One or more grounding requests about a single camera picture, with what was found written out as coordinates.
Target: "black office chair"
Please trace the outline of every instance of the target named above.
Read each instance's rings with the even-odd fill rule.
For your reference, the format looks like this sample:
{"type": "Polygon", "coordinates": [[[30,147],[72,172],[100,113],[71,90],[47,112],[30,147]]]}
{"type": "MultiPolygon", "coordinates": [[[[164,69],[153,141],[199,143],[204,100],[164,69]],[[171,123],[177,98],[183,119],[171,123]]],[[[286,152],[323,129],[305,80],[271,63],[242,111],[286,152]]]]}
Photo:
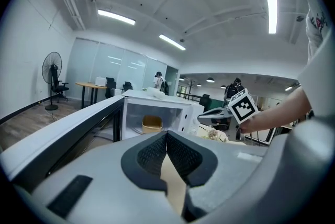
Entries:
{"type": "Polygon", "coordinates": [[[199,104],[205,107],[204,112],[208,111],[211,105],[211,99],[209,98],[209,95],[204,94],[200,98],[199,104]]]}
{"type": "Polygon", "coordinates": [[[106,77],[106,80],[107,80],[107,84],[106,84],[107,88],[106,88],[105,97],[106,98],[111,98],[111,97],[114,96],[111,93],[111,90],[116,88],[116,82],[114,81],[114,78],[108,78],[108,77],[106,77]]]}
{"type": "Polygon", "coordinates": [[[66,98],[66,96],[63,94],[64,91],[69,90],[69,88],[65,86],[68,83],[62,83],[63,85],[59,85],[59,83],[62,82],[62,81],[58,81],[57,70],[58,70],[58,67],[56,65],[51,65],[50,71],[51,71],[52,80],[53,80],[53,85],[52,85],[51,89],[54,93],[56,93],[58,95],[57,103],[59,103],[59,98],[60,97],[64,98],[66,101],[69,101],[66,98]]]}
{"type": "Polygon", "coordinates": [[[127,91],[127,90],[132,90],[132,85],[130,82],[125,82],[125,84],[123,85],[124,87],[124,91],[127,91]]]}

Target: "railing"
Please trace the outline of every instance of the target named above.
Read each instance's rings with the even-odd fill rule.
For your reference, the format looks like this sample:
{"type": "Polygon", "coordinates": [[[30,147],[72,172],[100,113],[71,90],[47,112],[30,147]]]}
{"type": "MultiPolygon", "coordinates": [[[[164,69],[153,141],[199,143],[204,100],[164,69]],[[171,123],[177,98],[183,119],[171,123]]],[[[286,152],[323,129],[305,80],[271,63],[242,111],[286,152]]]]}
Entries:
{"type": "Polygon", "coordinates": [[[195,101],[195,102],[200,102],[201,96],[196,96],[196,95],[192,95],[192,94],[186,94],[186,93],[181,93],[181,92],[177,92],[177,96],[186,99],[186,100],[191,100],[191,101],[195,101]]]}

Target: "fluorescent light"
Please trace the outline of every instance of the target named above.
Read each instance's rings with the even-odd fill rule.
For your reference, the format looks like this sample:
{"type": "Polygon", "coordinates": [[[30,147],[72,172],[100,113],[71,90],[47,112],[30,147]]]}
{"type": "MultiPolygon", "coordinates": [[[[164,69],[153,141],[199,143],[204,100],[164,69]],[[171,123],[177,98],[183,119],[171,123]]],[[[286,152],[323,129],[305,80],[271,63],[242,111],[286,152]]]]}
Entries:
{"type": "Polygon", "coordinates": [[[180,50],[186,50],[185,47],[181,46],[180,44],[176,43],[175,41],[172,41],[170,38],[168,38],[167,36],[160,34],[159,38],[163,39],[164,41],[172,44],[173,46],[178,47],[180,50]]]}
{"type": "Polygon", "coordinates": [[[111,17],[111,18],[121,20],[121,21],[123,21],[125,23],[128,23],[128,24],[131,24],[131,25],[135,25],[135,22],[136,22],[135,20],[129,19],[127,17],[123,17],[123,16],[120,16],[120,15],[117,15],[117,14],[114,14],[114,13],[111,13],[111,12],[100,10],[100,9],[98,10],[98,13],[101,16],[111,17]]]}
{"type": "Polygon", "coordinates": [[[206,81],[208,83],[215,83],[215,81],[214,81],[214,79],[212,77],[209,77],[206,81]]]}
{"type": "Polygon", "coordinates": [[[277,0],[267,0],[269,8],[269,33],[275,34],[277,31],[278,6],[277,0]]]}
{"type": "Polygon", "coordinates": [[[136,64],[134,62],[132,62],[131,64],[134,64],[134,65],[137,65],[137,66],[141,66],[141,67],[145,67],[145,65],[136,64]]]}
{"type": "Polygon", "coordinates": [[[113,57],[110,57],[110,56],[108,56],[110,59],[116,59],[116,60],[120,60],[120,61],[122,61],[122,59],[117,59],[117,58],[113,58],[113,57]]]}

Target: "fan stand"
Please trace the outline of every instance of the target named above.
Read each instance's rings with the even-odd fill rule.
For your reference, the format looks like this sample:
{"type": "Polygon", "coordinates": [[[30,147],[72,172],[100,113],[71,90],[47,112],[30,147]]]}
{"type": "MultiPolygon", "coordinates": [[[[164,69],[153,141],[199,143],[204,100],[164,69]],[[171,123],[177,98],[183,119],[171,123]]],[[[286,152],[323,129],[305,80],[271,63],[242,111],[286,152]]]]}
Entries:
{"type": "Polygon", "coordinates": [[[51,76],[51,84],[50,84],[50,105],[45,106],[46,110],[56,110],[58,109],[58,106],[52,103],[52,74],[50,73],[51,76]]]}

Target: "wooden floor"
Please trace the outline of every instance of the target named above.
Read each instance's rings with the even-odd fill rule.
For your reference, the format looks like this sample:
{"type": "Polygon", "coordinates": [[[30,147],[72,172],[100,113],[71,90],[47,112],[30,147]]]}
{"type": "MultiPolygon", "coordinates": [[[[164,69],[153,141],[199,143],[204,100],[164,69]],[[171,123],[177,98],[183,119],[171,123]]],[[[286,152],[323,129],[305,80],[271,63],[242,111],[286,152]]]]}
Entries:
{"type": "Polygon", "coordinates": [[[58,105],[57,110],[46,111],[44,106],[49,104],[50,102],[46,101],[44,104],[36,105],[0,125],[0,147],[2,150],[6,150],[28,135],[81,108],[80,100],[69,99],[66,102],[60,99],[59,103],[55,103],[58,105]]]}

